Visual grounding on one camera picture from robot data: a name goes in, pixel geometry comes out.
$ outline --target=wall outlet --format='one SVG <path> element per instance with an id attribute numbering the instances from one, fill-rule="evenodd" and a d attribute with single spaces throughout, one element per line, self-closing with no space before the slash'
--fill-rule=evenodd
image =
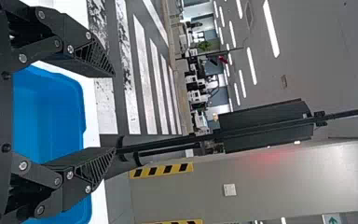
<path id="1" fill-rule="evenodd" d="M 223 188 L 225 190 L 225 196 L 237 196 L 237 191 L 235 190 L 235 184 L 225 184 L 223 185 Z"/>

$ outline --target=green sign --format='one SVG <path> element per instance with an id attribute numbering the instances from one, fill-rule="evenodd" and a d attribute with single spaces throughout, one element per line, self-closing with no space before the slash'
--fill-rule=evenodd
<path id="1" fill-rule="evenodd" d="M 331 217 L 330 220 L 328 220 L 328 224 L 338 224 L 338 221 L 335 218 Z"/>

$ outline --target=metal rod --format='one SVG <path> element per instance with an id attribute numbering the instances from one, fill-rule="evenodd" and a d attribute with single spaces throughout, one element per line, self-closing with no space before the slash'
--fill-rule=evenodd
<path id="1" fill-rule="evenodd" d="M 331 119 L 349 119 L 355 117 L 358 117 L 358 109 L 325 115 L 324 117 L 319 117 L 319 118 L 311 117 L 305 119 L 294 119 L 294 120 L 288 120 L 288 121 L 277 122 L 272 124 L 265 124 L 265 125 L 248 127 L 243 129 L 225 131 L 225 132 L 218 130 L 215 131 L 215 133 L 213 134 L 208 134 L 203 136 L 189 135 L 189 136 L 183 136 L 183 137 L 178 137 L 168 140 L 133 145 L 133 146 L 123 147 L 118 149 L 117 154 L 147 151 L 147 150 L 158 149 L 163 147 L 182 146 L 184 144 L 198 143 L 201 141 L 207 141 L 207 140 L 213 140 L 219 138 L 222 139 L 222 138 L 240 137 L 240 136 L 251 135 L 256 133 L 270 132 L 281 128 L 310 125 L 314 123 L 328 121 Z"/>
<path id="2" fill-rule="evenodd" d="M 177 152 L 177 151 L 184 151 L 187 149 L 199 148 L 199 147 L 200 147 L 200 143 L 194 143 L 194 144 L 189 144 L 189 145 L 184 145 L 184 146 L 179 146 L 179 147 L 170 147 L 170 148 L 165 148 L 165 149 L 160 149 L 160 150 L 141 152 L 141 153 L 139 153 L 139 156 L 140 157 L 155 156 L 155 155 L 166 154 L 166 153 Z"/>

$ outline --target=hazard tape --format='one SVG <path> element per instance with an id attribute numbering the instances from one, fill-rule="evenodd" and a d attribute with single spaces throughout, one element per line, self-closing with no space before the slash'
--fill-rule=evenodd
<path id="1" fill-rule="evenodd" d="M 130 171 L 130 179 L 142 179 L 162 175 L 179 175 L 190 172 L 194 172 L 193 162 L 174 165 L 160 165 L 155 167 L 142 167 Z"/>
<path id="2" fill-rule="evenodd" d="M 203 221 L 201 219 L 193 219 L 193 220 L 182 220 L 182 221 L 153 222 L 153 223 L 144 223 L 144 224 L 203 224 Z"/>

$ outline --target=screw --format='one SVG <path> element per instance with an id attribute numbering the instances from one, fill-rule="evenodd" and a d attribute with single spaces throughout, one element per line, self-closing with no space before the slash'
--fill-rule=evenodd
<path id="1" fill-rule="evenodd" d="M 2 79 L 3 80 L 10 80 L 11 79 L 11 74 L 9 72 L 3 72 L 2 73 Z"/>
<path id="2" fill-rule="evenodd" d="M 9 151 L 11 151 L 11 144 L 8 144 L 8 143 L 3 144 L 2 145 L 2 152 L 7 153 Z"/>
<path id="3" fill-rule="evenodd" d="M 27 161 L 22 161 L 22 162 L 20 163 L 20 165 L 19 165 L 19 168 L 20 168 L 21 171 L 26 170 L 27 167 L 28 167 L 28 162 L 27 162 Z"/>
<path id="4" fill-rule="evenodd" d="M 59 186 L 61 184 L 61 180 L 57 177 L 55 180 L 54 180 L 54 184 L 56 186 Z"/>
<path id="5" fill-rule="evenodd" d="M 74 178 L 74 172 L 72 172 L 72 171 L 68 172 L 68 174 L 66 174 L 66 178 L 67 178 L 67 179 L 72 179 L 72 178 Z"/>
<path id="6" fill-rule="evenodd" d="M 27 58 L 27 56 L 25 54 L 20 54 L 19 55 L 19 60 L 20 60 L 21 63 L 27 63 L 28 58 Z"/>
<path id="7" fill-rule="evenodd" d="M 91 39 L 91 33 L 90 32 L 86 32 L 86 38 Z"/>
<path id="8" fill-rule="evenodd" d="M 46 18 L 45 13 L 43 11 L 39 11 L 37 15 L 40 17 L 40 19 L 44 20 Z"/>
<path id="9" fill-rule="evenodd" d="M 91 193 L 91 187 L 90 186 L 86 186 L 86 193 Z"/>
<path id="10" fill-rule="evenodd" d="M 70 45 L 70 46 L 68 46 L 68 52 L 70 53 L 70 54 L 73 54 L 74 53 L 74 47 L 72 46 L 72 45 Z"/>
<path id="11" fill-rule="evenodd" d="M 40 206 L 37 208 L 36 213 L 40 216 L 45 212 L 45 206 Z"/>

